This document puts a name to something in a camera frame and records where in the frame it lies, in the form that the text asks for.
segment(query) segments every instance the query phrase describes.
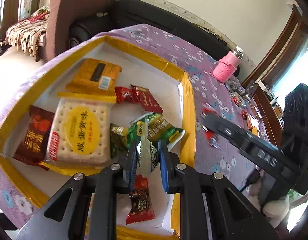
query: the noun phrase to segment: patterned blanket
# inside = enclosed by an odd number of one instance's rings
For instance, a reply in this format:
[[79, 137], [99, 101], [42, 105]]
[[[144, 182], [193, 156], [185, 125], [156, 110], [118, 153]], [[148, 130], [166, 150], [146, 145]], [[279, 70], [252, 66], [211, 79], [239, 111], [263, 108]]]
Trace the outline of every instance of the patterned blanket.
[[37, 41], [43, 32], [47, 30], [47, 19], [25, 19], [12, 25], [6, 32], [6, 43], [22, 50], [39, 61]]

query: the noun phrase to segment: blue gripper pad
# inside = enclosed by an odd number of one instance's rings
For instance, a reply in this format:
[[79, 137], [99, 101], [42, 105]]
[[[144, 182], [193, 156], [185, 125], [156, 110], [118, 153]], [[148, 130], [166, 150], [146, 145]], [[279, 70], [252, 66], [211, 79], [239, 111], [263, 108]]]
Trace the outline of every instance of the blue gripper pad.
[[165, 145], [162, 145], [161, 141], [158, 141], [159, 166], [161, 169], [162, 184], [164, 191], [167, 193], [169, 190], [169, 186], [168, 186], [168, 173], [166, 168], [164, 150], [167, 151], [168, 153], [166, 143]]

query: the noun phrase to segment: green snack package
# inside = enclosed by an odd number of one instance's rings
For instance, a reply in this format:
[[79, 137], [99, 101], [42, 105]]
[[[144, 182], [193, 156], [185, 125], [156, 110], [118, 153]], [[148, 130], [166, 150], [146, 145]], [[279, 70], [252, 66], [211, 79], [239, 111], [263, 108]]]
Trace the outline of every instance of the green snack package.
[[111, 124], [111, 149], [113, 149], [113, 142], [118, 138], [123, 142], [124, 146], [129, 149], [132, 140], [140, 141], [142, 136], [142, 129], [144, 127], [145, 119], [148, 119], [148, 140], [155, 148], [158, 147], [159, 140], [165, 140], [167, 148], [170, 151], [175, 144], [184, 136], [185, 130], [175, 128], [167, 122], [163, 114], [147, 113], [142, 115], [137, 120], [131, 122], [131, 127], [119, 127]]

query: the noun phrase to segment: chocolate wrapper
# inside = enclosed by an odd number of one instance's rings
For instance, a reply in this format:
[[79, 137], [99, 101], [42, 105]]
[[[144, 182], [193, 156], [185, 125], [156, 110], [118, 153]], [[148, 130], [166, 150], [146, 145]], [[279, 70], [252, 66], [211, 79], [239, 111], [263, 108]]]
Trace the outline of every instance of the chocolate wrapper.
[[50, 127], [54, 113], [36, 106], [29, 107], [30, 121], [27, 132], [19, 144], [13, 158], [28, 165], [40, 166], [44, 160]]
[[152, 93], [148, 88], [131, 85], [131, 89], [125, 87], [115, 87], [117, 103], [130, 102], [139, 103], [147, 112], [163, 113]]
[[155, 218], [149, 195], [148, 181], [142, 175], [136, 176], [134, 190], [129, 196], [132, 208], [127, 215], [126, 225]]

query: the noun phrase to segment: cracker package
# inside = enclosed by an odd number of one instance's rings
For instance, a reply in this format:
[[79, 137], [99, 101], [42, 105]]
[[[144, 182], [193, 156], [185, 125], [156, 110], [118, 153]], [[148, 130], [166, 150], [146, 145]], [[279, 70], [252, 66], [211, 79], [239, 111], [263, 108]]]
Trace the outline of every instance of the cracker package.
[[28, 129], [13, 158], [28, 165], [45, 168], [40, 163], [45, 158], [54, 113], [30, 106], [29, 116]]
[[73, 80], [66, 85], [71, 92], [115, 96], [115, 83], [122, 68], [110, 62], [87, 58]]
[[91, 95], [60, 93], [45, 162], [61, 168], [102, 167], [110, 160], [112, 103]]

